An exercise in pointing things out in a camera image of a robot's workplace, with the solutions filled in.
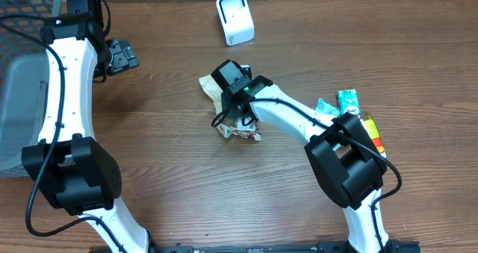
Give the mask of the brown white snack packet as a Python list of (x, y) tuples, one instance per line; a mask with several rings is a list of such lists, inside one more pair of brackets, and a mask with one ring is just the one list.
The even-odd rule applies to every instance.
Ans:
[[(223, 100), (221, 99), (223, 91), (210, 75), (199, 78), (199, 83), (203, 92), (212, 100), (216, 114), (219, 114), (224, 109)], [(224, 138), (236, 136), (249, 140), (261, 141), (261, 134), (255, 123), (244, 126), (242, 124), (242, 118), (238, 115), (233, 115), (232, 111), (228, 113), (227, 117), (216, 127), (216, 129)]]

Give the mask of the teal snack packet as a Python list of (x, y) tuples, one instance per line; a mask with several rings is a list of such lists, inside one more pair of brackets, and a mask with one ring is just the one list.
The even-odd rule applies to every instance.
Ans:
[(326, 115), (331, 115), (331, 116), (334, 116), (334, 117), (339, 117), (341, 115), (341, 112), (337, 107), (328, 103), (323, 98), (319, 98), (317, 100), (315, 110), (318, 111), (319, 113), (326, 114)]

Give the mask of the small teal box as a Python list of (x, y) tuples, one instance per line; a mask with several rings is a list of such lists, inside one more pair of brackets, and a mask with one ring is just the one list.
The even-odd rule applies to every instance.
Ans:
[(351, 113), (352, 115), (360, 115), (361, 108), (359, 104), (356, 89), (339, 90), (336, 95), (338, 109), (341, 114)]

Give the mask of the yellow oil bottle silver cap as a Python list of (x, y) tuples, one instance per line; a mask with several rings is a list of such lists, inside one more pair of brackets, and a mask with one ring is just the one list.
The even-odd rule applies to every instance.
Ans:
[(363, 118), (361, 119), (362, 120), (362, 124), (365, 128), (365, 130), (367, 131), (369, 137), (371, 138), (371, 140), (373, 141), (373, 144), (375, 145), (377, 151), (384, 157), (386, 158), (387, 155), (386, 155), (386, 151), (385, 151), (385, 147), (382, 143), (382, 139), (380, 137), (380, 133), (379, 133), (379, 130), (376, 126), (376, 123), (375, 121), (373, 120), (373, 118), (366, 114), (366, 115), (363, 115)]

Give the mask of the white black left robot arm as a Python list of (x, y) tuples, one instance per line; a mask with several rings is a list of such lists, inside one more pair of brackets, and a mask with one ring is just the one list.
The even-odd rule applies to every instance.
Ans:
[(109, 252), (155, 252), (150, 233), (122, 200), (115, 159), (96, 141), (92, 122), (93, 84), (138, 66), (127, 40), (109, 37), (106, 0), (52, 0), (52, 14), (33, 42), (49, 60), (46, 113), (37, 143), (21, 152), (21, 163), (42, 194), (73, 223), (86, 222)]

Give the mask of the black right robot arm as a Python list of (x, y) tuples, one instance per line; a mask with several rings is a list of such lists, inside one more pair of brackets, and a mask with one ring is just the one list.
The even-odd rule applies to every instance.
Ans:
[(243, 125), (267, 123), (294, 138), (304, 147), (321, 190), (344, 210), (348, 249), (392, 252), (379, 203), (400, 189), (382, 192), (383, 175), (396, 168), (380, 154), (360, 118), (351, 113), (338, 117), (318, 113), (233, 60), (220, 64), (211, 77), (227, 104), (212, 126), (234, 110), (241, 114)]

